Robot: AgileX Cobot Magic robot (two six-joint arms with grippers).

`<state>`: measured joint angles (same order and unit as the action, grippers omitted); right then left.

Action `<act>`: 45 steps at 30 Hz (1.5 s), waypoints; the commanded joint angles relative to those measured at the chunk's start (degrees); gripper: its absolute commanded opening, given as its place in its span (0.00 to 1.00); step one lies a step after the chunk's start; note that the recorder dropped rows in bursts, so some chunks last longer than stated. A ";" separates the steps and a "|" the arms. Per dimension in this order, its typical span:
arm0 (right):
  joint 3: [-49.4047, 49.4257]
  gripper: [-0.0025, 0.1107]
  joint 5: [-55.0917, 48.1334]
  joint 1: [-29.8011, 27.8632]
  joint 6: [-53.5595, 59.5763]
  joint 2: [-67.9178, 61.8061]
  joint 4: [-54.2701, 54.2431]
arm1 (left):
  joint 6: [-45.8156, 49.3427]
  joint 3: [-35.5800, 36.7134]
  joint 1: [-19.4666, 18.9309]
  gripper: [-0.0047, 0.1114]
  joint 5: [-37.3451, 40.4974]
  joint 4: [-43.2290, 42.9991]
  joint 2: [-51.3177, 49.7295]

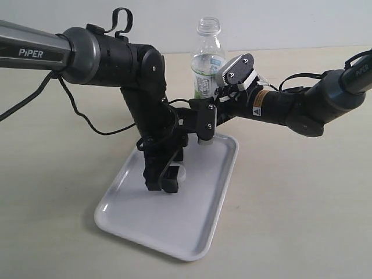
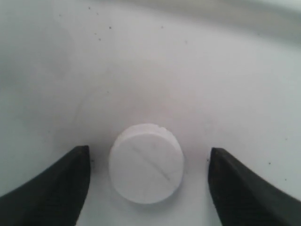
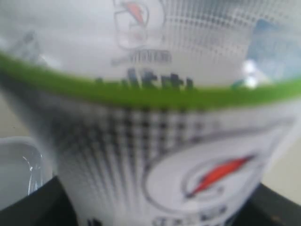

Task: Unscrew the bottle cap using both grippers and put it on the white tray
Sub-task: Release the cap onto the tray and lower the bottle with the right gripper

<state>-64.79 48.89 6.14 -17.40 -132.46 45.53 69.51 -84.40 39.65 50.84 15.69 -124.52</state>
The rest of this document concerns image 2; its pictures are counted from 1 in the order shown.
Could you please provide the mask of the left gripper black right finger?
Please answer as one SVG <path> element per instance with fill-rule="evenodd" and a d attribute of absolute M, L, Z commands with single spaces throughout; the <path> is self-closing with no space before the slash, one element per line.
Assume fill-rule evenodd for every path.
<path fill-rule="evenodd" d="M 223 148 L 212 148 L 210 195 L 223 226 L 299 226 L 301 202 L 251 171 Z"/>

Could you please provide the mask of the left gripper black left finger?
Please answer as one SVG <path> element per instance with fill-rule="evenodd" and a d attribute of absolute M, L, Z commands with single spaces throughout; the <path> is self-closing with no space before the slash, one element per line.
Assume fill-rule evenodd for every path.
<path fill-rule="evenodd" d="M 74 226 L 90 185 L 87 145 L 77 146 L 30 181 L 0 198 L 2 226 Z"/>

